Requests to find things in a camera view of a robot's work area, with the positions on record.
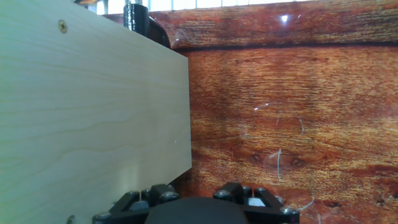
wooden board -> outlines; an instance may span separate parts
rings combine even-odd
[[[397,11],[326,0],[151,12],[190,64],[193,169],[177,190],[240,181],[302,208],[300,223],[396,224]]]
[[[190,146],[185,57],[67,1],[0,1],[1,224],[91,223]]]
[[[397,47],[184,55],[193,168],[179,180],[183,195],[238,181],[294,208],[309,204],[304,224],[396,223]]]

window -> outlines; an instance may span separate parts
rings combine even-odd
[[[250,4],[267,4],[277,2],[310,1],[310,0],[140,0],[150,11],[168,11],[209,7],[245,6]],[[100,0],[88,9],[99,14],[120,14],[128,0]]]

brown wood pattern surface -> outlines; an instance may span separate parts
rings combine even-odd
[[[398,40],[396,0],[290,2],[150,15],[167,30],[173,49]],[[106,17],[123,24],[121,14]]]
[[[309,204],[304,224],[398,223],[397,1],[151,16],[189,58],[193,169],[177,180],[184,196],[239,181],[295,208]]]
[[[313,195],[302,223],[318,214],[322,223],[397,223],[397,48],[183,54],[193,149],[190,176],[180,179],[184,195],[209,196],[239,181],[266,186],[296,208]]]

screw head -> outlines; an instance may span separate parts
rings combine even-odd
[[[228,196],[230,193],[227,190],[219,190],[217,191],[214,196],[215,197],[226,197]]]
[[[284,207],[280,208],[280,211],[285,215],[296,214],[298,212],[296,209],[293,209],[292,207],[288,207],[288,206],[284,206]]]
[[[100,212],[100,213],[95,215],[95,218],[97,218],[97,219],[105,219],[105,218],[109,218],[110,216],[111,216],[110,212]]]
[[[69,218],[67,219],[67,224],[75,224],[76,222],[76,218],[74,215],[69,216]]]
[[[59,20],[58,28],[60,29],[61,33],[66,34],[68,32],[67,23],[63,20]]]

plywood panel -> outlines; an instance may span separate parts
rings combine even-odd
[[[185,57],[70,2],[1,1],[0,223],[91,223],[178,177],[188,97]]]

